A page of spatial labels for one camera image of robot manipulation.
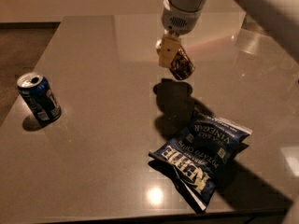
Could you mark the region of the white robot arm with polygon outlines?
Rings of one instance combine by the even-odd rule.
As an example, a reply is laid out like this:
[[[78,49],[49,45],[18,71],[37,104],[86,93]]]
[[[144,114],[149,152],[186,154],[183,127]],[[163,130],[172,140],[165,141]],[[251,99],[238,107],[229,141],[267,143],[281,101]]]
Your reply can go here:
[[[299,0],[233,0],[296,60],[299,60]],[[164,35],[176,42],[190,33],[205,12],[231,12],[221,0],[164,0]]]

